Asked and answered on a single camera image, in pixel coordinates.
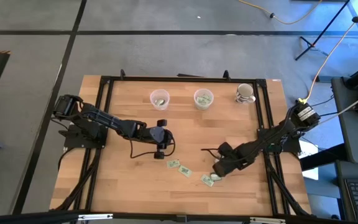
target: tripod stand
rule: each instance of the tripod stand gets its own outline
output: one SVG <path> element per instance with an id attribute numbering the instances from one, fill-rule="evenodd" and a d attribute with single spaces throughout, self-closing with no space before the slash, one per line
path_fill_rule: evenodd
<path id="1" fill-rule="evenodd" d="M 336 15 L 333 17 L 333 19 L 331 19 L 331 21 L 328 23 L 328 25 L 324 28 L 324 30 L 320 33 L 320 35 L 317 37 L 317 39 L 313 42 L 310 43 L 308 40 L 306 40 L 304 37 L 300 37 L 301 40 L 305 41 L 308 44 L 308 48 L 306 50 L 304 50 L 299 56 L 297 56 L 295 58 L 295 60 L 298 60 L 299 58 L 301 58 L 306 52 L 308 52 L 309 50 L 317 50 L 319 52 L 321 52 L 322 54 L 324 54 L 325 56 L 328 56 L 328 54 L 318 48 L 316 48 L 316 44 L 317 41 L 324 35 L 324 33 L 327 31 L 328 27 L 335 21 L 335 19 L 337 18 L 337 16 L 342 12 L 342 10 L 347 6 L 347 3 L 349 3 L 350 0 L 347 0 L 343 6 L 341 7 L 341 9 L 336 13 Z"/>

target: wire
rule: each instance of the wire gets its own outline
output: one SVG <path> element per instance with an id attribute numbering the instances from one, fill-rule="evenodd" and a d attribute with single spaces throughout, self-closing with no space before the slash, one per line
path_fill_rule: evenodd
<path id="1" fill-rule="evenodd" d="M 324 103 L 327 103 L 327 102 L 329 102 L 330 100 L 332 100 L 334 98 L 334 95 L 331 95 L 331 97 L 330 97 L 330 99 L 328 99 L 328 100 L 326 100 L 326 101 L 324 101 L 324 102 L 321 102 L 321 103 L 317 103 L 317 104 L 315 104 L 315 105 L 310 105 L 310 106 L 318 106 L 318 105 L 322 105 L 322 104 L 324 104 Z"/>
<path id="2" fill-rule="evenodd" d="M 63 126 L 67 131 L 68 131 L 68 127 L 67 126 L 65 126 L 64 124 L 62 124 L 62 123 L 60 123 L 60 122 L 58 122 L 58 121 L 55 121 L 57 118 L 51 118 L 50 119 L 50 121 L 52 121 L 52 122 L 54 122 L 54 123 L 57 123 L 57 124 L 59 124 L 59 125 L 61 125 L 61 126 Z"/>
<path id="3" fill-rule="evenodd" d="M 324 61 L 324 63 L 322 64 L 322 66 L 320 67 L 320 69 L 317 71 L 316 75 L 314 76 L 313 82 L 311 83 L 311 87 L 309 90 L 309 94 L 305 99 L 298 99 L 301 103 L 305 104 L 308 99 L 311 96 L 311 92 L 313 90 L 314 87 L 314 83 L 316 82 L 316 79 L 318 77 L 318 75 L 320 74 L 321 70 L 323 69 L 323 67 L 326 65 L 328 59 L 330 58 L 330 56 L 333 54 L 333 52 L 336 50 L 336 48 L 339 46 L 339 44 L 342 42 L 342 40 L 345 38 L 345 36 L 347 35 L 347 33 L 349 33 L 349 31 L 352 29 L 352 27 L 354 26 L 354 24 L 356 24 L 355 22 L 353 22 L 353 24 L 348 28 L 348 30 L 345 32 L 345 34 L 341 37 L 341 39 L 338 41 L 338 43 L 335 45 L 335 47 L 330 51 L 330 53 L 328 54 L 328 56 L 326 57 L 326 60 Z"/>
<path id="4" fill-rule="evenodd" d="M 71 150 L 73 150 L 74 148 L 69 148 L 69 149 L 67 149 L 67 151 L 65 151 L 61 156 L 60 156 L 60 158 L 59 158 L 59 162 L 57 163 L 57 170 L 59 171 L 59 169 L 60 169 L 60 163 L 62 163 L 62 159 L 63 159 L 63 157 L 65 157 L 65 155 L 67 154 L 67 153 L 69 153 Z"/>
<path id="5" fill-rule="evenodd" d="M 165 156 L 171 156 L 174 152 L 175 152 L 175 148 L 177 146 L 176 142 L 175 142 L 175 139 L 173 138 L 173 134 L 169 131 L 168 134 L 171 136 L 172 138 L 172 141 L 173 141 L 173 149 L 172 149 L 172 152 L 165 155 Z"/>
<path id="6" fill-rule="evenodd" d="M 270 16 L 273 15 L 273 18 L 274 18 L 274 19 L 276 19 L 278 22 L 281 22 L 282 24 L 285 24 L 285 25 L 295 24 L 295 23 L 301 21 L 302 19 L 306 18 L 308 15 L 311 14 L 311 12 L 313 12 L 313 11 L 316 9 L 316 7 L 317 7 L 318 5 L 320 5 L 320 3 L 321 3 L 322 1 L 323 1 L 323 0 L 320 0 L 320 1 L 317 3 L 317 5 L 315 5 L 313 8 L 311 8 L 311 9 L 309 10 L 309 12 L 306 13 L 304 16 L 302 16 L 300 19 L 298 19 L 298 20 L 296 20 L 296 21 L 293 21 L 293 22 L 284 22 L 284 21 L 280 20 L 279 18 L 277 18 L 277 16 L 275 16 L 274 13 L 269 12 L 268 10 L 266 10 L 266 9 L 260 7 L 260 6 L 251 4 L 251 3 L 246 2 L 246 1 L 243 1 L 243 0 L 239 0 L 239 2 L 241 2 L 241 3 L 247 4 L 247 5 L 249 5 L 249 6 L 252 6 L 252 7 L 255 7 L 255 8 L 257 8 L 257 9 L 260 9 L 260 10 L 263 10 L 263 11 L 267 12 L 268 14 L 270 14 Z"/>
<path id="7" fill-rule="evenodd" d="M 310 140 L 308 140 L 307 138 L 305 138 L 305 137 L 301 137 L 301 138 L 303 138 L 304 140 L 306 140 L 306 141 L 308 141 L 310 144 L 312 144 L 312 145 L 314 145 L 314 146 L 316 146 L 317 147 L 317 150 L 318 151 L 320 151 L 320 152 L 325 152 L 325 153 L 328 153 L 328 154 L 331 154 L 331 155 L 333 155 L 333 156 L 335 156 L 335 157 L 337 157 L 338 158 L 338 156 L 337 155 L 335 155 L 335 154 L 333 154 L 333 153 L 331 153 L 331 152 L 329 152 L 329 151 L 325 151 L 324 149 L 320 149 L 315 143 L 313 143 L 313 142 L 311 142 Z"/>
<path id="8" fill-rule="evenodd" d="M 154 154 L 154 152 L 143 152 L 143 153 L 140 153 L 139 155 L 133 156 L 134 147 L 132 145 L 132 140 L 131 139 L 128 139 L 128 140 L 129 140 L 129 143 L 131 144 L 131 154 L 129 155 L 129 157 L 131 159 L 135 159 L 136 157 L 143 156 L 143 155 L 146 155 L 146 154 Z"/>
<path id="9" fill-rule="evenodd" d="M 354 108 L 354 109 L 351 109 L 351 110 L 347 110 L 346 112 L 349 112 L 349 111 L 358 111 L 358 108 Z M 320 116 L 327 116 L 327 115 L 332 115 L 332 114 L 336 114 L 338 112 L 332 112 L 332 113 L 327 113 L 327 114 L 322 114 Z"/>
<path id="10" fill-rule="evenodd" d="M 173 134 L 171 132 L 168 133 L 171 138 L 172 138 L 172 141 L 173 141 L 173 149 L 172 149 L 172 152 L 167 154 L 167 155 L 164 155 L 164 156 L 171 156 L 174 152 L 175 152 L 175 148 L 177 146 L 176 142 L 175 142 L 175 139 L 173 138 Z M 146 155 L 146 154 L 154 154 L 155 152 L 143 152 L 143 153 L 140 153 L 139 155 L 136 155 L 136 156 L 133 156 L 133 153 L 134 153 L 134 147 L 132 145 L 132 140 L 131 139 L 128 139 L 129 140 L 129 143 L 131 144 L 131 154 L 130 154 L 130 158 L 131 159 L 134 159 L 136 157 L 139 157 L 139 156 L 143 156 L 143 155 Z"/>
<path id="11" fill-rule="evenodd" d="M 353 104 L 351 104 L 350 106 L 348 106 L 347 108 L 345 108 L 344 110 L 342 110 L 341 112 L 335 114 L 335 116 L 332 116 L 332 117 L 328 118 L 327 120 L 318 123 L 315 127 L 317 127 L 317 126 L 319 126 L 319 125 L 322 125 L 322 124 L 324 124 L 325 122 L 327 122 L 327 121 L 329 121 L 329 120 L 331 120 L 331 119 L 334 119 L 334 118 L 336 118 L 337 116 L 339 116 L 339 115 L 345 113 L 347 110 L 349 110 L 350 108 L 352 108 L 352 107 L 353 107 L 354 105 L 356 105 L 356 104 L 358 104 L 358 100 L 357 100 L 356 102 L 354 102 Z"/>
<path id="12" fill-rule="evenodd" d="M 218 149 L 202 149 L 202 151 L 207 151 L 209 152 L 215 159 L 222 159 L 222 156 L 219 158 L 218 156 L 215 156 L 211 151 L 212 150 L 218 150 Z"/>

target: table leg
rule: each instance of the table leg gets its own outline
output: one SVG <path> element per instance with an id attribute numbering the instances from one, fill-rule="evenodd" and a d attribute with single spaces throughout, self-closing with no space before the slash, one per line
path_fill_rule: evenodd
<path id="1" fill-rule="evenodd" d="M 306 156 L 301 159 L 302 171 L 310 170 L 318 166 L 330 164 L 335 160 L 347 161 L 344 144 L 333 146 L 329 149 L 320 151 L 314 155 Z"/>

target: wooden table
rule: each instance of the wooden table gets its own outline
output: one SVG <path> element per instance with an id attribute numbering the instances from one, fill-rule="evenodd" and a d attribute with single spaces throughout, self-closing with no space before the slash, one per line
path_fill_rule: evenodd
<path id="1" fill-rule="evenodd" d="M 80 96 L 85 102 L 96 100 L 100 76 L 85 76 Z M 280 80 L 267 80 L 274 123 L 287 112 Z M 256 108 L 234 102 L 236 83 L 188 82 L 114 82 L 109 112 L 121 119 L 136 119 L 155 126 L 167 119 L 176 140 L 176 151 L 164 160 L 153 155 L 130 159 L 128 140 L 110 130 L 106 148 L 102 150 L 91 210 L 97 212 L 169 213 L 197 215 L 272 215 L 263 155 L 246 169 L 235 170 L 222 181 L 208 187 L 200 178 L 212 172 L 214 158 L 202 148 L 217 148 L 227 141 L 236 147 L 254 141 L 258 128 Z M 153 90 L 164 88 L 170 94 L 168 110 L 157 111 L 150 104 Z M 206 111 L 197 110 L 193 94 L 199 88 L 214 93 L 214 102 Z M 263 95 L 260 90 L 262 105 Z M 262 106 L 267 124 L 265 108 Z M 134 154 L 154 151 L 155 146 L 134 142 Z M 50 208 L 59 206 L 73 190 L 80 176 L 84 149 L 67 154 L 58 173 Z M 179 159 L 193 171 L 190 178 L 177 169 L 168 169 L 167 161 Z M 297 202 L 310 212 L 299 160 L 281 153 L 285 183 Z M 277 204 L 282 212 L 276 186 Z"/>

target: metal clamp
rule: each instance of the metal clamp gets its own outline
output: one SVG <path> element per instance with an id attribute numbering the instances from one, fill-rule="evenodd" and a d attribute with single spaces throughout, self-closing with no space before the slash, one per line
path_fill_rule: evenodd
<path id="1" fill-rule="evenodd" d="M 121 71 L 120 71 L 121 80 L 124 80 L 125 76 L 126 76 L 126 74 L 124 72 L 124 69 L 121 69 Z"/>
<path id="2" fill-rule="evenodd" d="M 250 223 L 266 223 L 266 224 L 285 224 L 285 220 L 278 218 L 258 218 L 251 217 Z"/>
<path id="3" fill-rule="evenodd" d="M 78 221 L 112 219 L 112 214 L 78 215 Z"/>
<path id="4" fill-rule="evenodd" d="M 177 222 L 186 223 L 187 222 L 187 216 L 186 215 L 177 215 Z"/>
<path id="5" fill-rule="evenodd" d="M 227 71 L 227 70 L 224 71 L 223 78 L 225 78 L 228 82 L 231 81 L 229 71 Z"/>

